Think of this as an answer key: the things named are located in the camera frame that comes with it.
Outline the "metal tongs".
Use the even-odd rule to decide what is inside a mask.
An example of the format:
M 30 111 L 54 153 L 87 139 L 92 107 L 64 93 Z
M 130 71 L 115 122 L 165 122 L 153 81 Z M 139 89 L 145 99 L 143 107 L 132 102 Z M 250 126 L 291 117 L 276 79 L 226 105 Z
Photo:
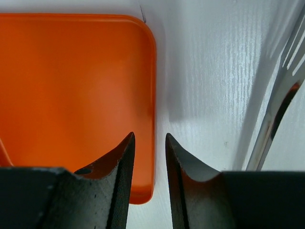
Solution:
M 247 171 L 260 171 L 278 127 L 305 80 L 305 9 L 302 8 L 280 59 L 280 67 Z

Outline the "orange box lid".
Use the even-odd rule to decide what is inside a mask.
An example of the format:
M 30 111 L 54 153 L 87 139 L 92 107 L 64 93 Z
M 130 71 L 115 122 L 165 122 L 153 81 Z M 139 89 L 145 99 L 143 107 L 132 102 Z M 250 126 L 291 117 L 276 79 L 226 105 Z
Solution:
M 148 202 L 155 85 L 155 38 L 136 17 L 1 14 L 1 166 L 76 171 L 134 132 L 130 202 Z

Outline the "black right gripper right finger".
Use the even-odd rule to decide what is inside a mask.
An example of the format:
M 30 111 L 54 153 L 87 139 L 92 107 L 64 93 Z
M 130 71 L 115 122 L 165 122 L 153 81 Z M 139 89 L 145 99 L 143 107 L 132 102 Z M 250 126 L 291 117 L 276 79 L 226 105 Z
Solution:
M 220 172 L 171 134 L 165 153 L 175 229 L 304 228 L 304 172 Z

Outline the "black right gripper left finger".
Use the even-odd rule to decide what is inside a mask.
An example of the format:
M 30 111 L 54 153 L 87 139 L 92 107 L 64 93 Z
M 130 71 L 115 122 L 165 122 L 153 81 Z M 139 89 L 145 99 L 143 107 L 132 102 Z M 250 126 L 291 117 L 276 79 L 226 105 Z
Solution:
M 135 157 L 129 133 L 113 150 L 70 172 L 62 167 L 2 167 L 3 229 L 123 229 Z

